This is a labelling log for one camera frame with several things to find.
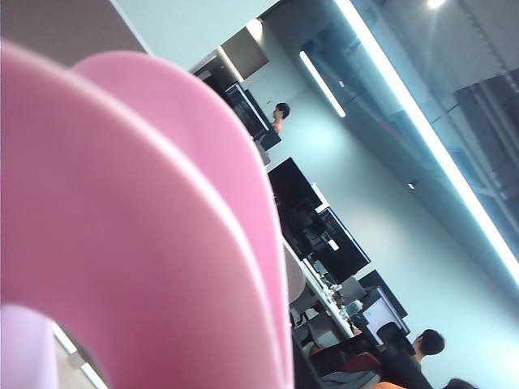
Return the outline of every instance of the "ceiling light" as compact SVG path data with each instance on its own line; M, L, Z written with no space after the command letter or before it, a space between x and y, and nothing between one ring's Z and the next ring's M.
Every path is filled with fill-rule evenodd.
M427 6L429 8L438 8L442 4L444 4L445 0L427 0Z
M84 365L82 365L81 370L83 371L84 375L87 376L87 378L90 380L94 387L96 387L97 389L108 389L101 377L99 377L99 374L96 373L96 371L90 366L89 363L85 363Z
M328 98L328 101L332 104L332 107L337 111L337 114L343 118L346 116L346 112L342 109L341 105L333 95L332 91L330 91L330 88L328 88L328 85L324 82L323 78L315 68L314 64L311 63L310 58L307 56L307 54L304 51L299 52L299 57L302 59L302 63L305 64L308 71L310 71L310 74L314 78L314 80L317 82L319 87L321 88L321 91L323 91L324 95Z
M261 23L261 20L253 19L247 23L246 27L254 39L257 41L261 40L261 36L263 35L263 24Z
M217 47L217 53L218 55L220 55L220 58L221 60L224 62L224 64L229 68L229 70L231 71L231 73L233 73L234 75L234 78L239 82L239 83L242 83L243 82L243 77L242 75L240 75L240 72L238 71L238 69L236 69L236 66L233 64L233 62L230 60L229 56L227 55L227 53L225 52L225 50L221 47L221 46L218 46Z
M371 34L370 29L364 23L364 20L362 20L361 15L357 12L357 9L350 0L335 0L335 3L338 5L351 28L357 34L358 39L364 45L364 48L369 53L371 59L375 63L380 74L384 77L388 86L391 88L393 94L402 107L404 107L418 133L422 136L423 141L447 175L449 181L453 184L457 193L463 199L463 202L472 216L478 222L482 231L487 236L488 241L492 244L496 253L503 261L503 264L510 271L510 274L516 281L517 286L519 286L519 262L472 189L470 189L469 184L461 174L459 168L448 154L447 149L441 143L440 138L438 138L438 135L432 129L431 124L426 119L422 110L418 107L418 104L411 96L411 93L404 85L397 71L386 57L384 51L380 48L376 39Z
M76 351L78 351L78 349L72 343L71 339L55 322L52 323L52 332L54 333L54 336L56 336L56 339L61 344L61 346L63 346L67 353L73 354Z

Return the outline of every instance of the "wall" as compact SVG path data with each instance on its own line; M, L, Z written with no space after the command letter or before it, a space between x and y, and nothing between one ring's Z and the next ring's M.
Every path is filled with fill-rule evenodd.
M111 0L148 52L193 68L275 0Z
M270 118L277 103L292 99L307 85L266 23L263 23L263 32L257 41L269 62L249 76L242 85L251 91L261 109Z
M144 51L107 0L4 0L4 38L64 66L107 50Z
M283 141L271 166L292 156L358 239L409 312L410 339L435 328L447 340L423 362L433 387L460 377L482 389L519 380L519 315L405 186L344 126L321 95L289 101Z

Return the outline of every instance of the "desk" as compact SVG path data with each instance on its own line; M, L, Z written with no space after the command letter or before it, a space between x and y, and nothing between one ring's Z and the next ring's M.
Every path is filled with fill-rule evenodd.
M353 338L354 333L351 331L348 322L342 318L339 307L332 299L331 291L328 289L328 286L321 281L319 275L315 272L312 265L310 265L306 259L302 261L299 260L298 256L294 253L290 245L285 240L283 240L283 244L285 245L286 251L288 251L294 257L294 261L296 261L296 263L301 267L301 271L307 279L308 286L310 286L312 292L315 293L319 301L326 308L326 311L330 313L333 322L339 327L346 338Z

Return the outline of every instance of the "white wall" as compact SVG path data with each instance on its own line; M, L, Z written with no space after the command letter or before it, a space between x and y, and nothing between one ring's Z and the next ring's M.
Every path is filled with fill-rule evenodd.
M261 109L270 117L277 103L294 98L307 85L267 24L263 24L263 32L257 41L269 62L242 85L251 91Z
M450 378L482 389L519 381L519 314L450 236L345 128L325 102L306 90L289 101L292 114L271 166L292 156L318 183L342 221L409 312L411 340L426 328L447 348L423 362L433 387Z
M110 0L145 48L185 69L227 41L275 0Z

